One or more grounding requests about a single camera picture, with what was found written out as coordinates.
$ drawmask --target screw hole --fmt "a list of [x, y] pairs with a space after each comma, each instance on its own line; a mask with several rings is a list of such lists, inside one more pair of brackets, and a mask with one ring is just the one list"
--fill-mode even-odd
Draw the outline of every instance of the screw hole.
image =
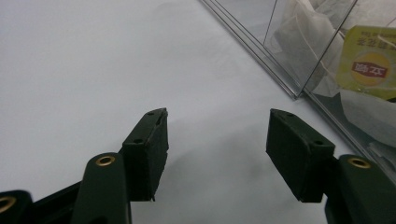
[[358, 159], [358, 158], [351, 158], [349, 160], [347, 160], [350, 164], [359, 167], [361, 169], [369, 169], [371, 168], [371, 164], [367, 161]]
[[142, 142], [143, 142], [143, 140], [142, 140], [142, 139], [140, 139], [140, 138], [139, 138], [139, 139], [135, 139], [135, 140], [134, 140], [134, 143], [136, 143], [136, 144], [140, 144], [140, 143], [142, 143]]
[[112, 156], [104, 156], [96, 160], [96, 165], [98, 166], [107, 166], [111, 163], [113, 163], [116, 160], [116, 158]]
[[6, 196], [0, 198], [0, 214], [6, 212], [10, 207], [12, 207], [17, 199], [12, 196]]

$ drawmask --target transparent acrylic panel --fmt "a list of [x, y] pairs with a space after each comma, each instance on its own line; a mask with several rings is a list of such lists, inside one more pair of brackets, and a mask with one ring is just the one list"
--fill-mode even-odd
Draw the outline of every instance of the transparent acrylic panel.
[[[373, 53], [388, 54], [388, 56], [392, 54], [396, 57], [396, 37], [394, 37], [396, 30], [393, 31], [392, 40], [388, 39], [388, 41], [386, 36], [392, 35], [385, 33], [383, 29], [385, 27], [396, 28], [396, 12], [394, 11], [396, 1], [377, 0], [376, 3], [380, 2], [383, 5], [377, 5], [377, 7], [382, 7], [381, 14], [377, 13], [378, 9], [371, 12], [364, 9], [373, 8], [370, 2], [361, 1], [360, 4], [358, 2], [340, 29], [340, 35], [346, 35], [355, 25], [378, 27], [377, 34], [366, 32], [367, 39], [361, 39], [362, 42], [359, 45], [364, 50], [359, 53], [359, 57]], [[329, 53], [326, 51], [324, 57], [327, 57]], [[330, 73], [323, 67], [317, 66], [314, 72], [314, 76], [321, 77], [320, 81], [310, 79], [305, 92], [318, 105], [319, 111], [335, 124], [353, 147], [363, 156], [376, 161], [396, 184], [396, 101], [394, 100], [396, 82], [393, 81], [396, 77], [395, 65], [378, 84], [369, 87], [360, 84], [355, 90], [340, 86], [339, 79], [344, 73], [339, 70]], [[378, 96], [378, 91], [374, 90], [382, 88], [384, 91], [391, 91], [393, 96], [392, 94], [383, 94], [382, 98]]]
[[260, 43], [264, 42], [276, 0], [217, 0]]
[[[320, 61], [326, 63], [323, 69], [329, 72], [336, 70], [339, 49], [343, 44], [338, 31], [357, 0], [339, 2], [342, 4], [339, 4], [335, 15], [330, 10], [334, 1], [276, 2], [264, 48], [286, 70], [287, 74], [283, 76], [296, 80], [301, 91], [308, 79], [313, 84], [320, 81], [321, 76], [312, 76], [317, 65], [322, 66]], [[326, 50], [329, 53], [323, 58]]]
[[294, 99], [302, 86], [263, 47], [276, 0], [202, 0], [258, 63]]
[[[388, 125], [380, 134], [385, 141], [378, 141], [375, 133], [383, 131], [364, 130], [352, 120], [375, 120], [364, 114], [369, 106], [354, 105], [361, 100], [340, 93], [346, 91], [334, 81], [347, 31], [355, 25], [396, 27], [395, 0], [202, 1], [290, 96], [306, 93], [352, 147], [377, 161], [396, 184], [396, 147], [388, 142], [396, 141], [396, 103], [381, 103], [393, 126], [374, 122], [379, 130]], [[345, 99], [352, 103], [349, 114]]]

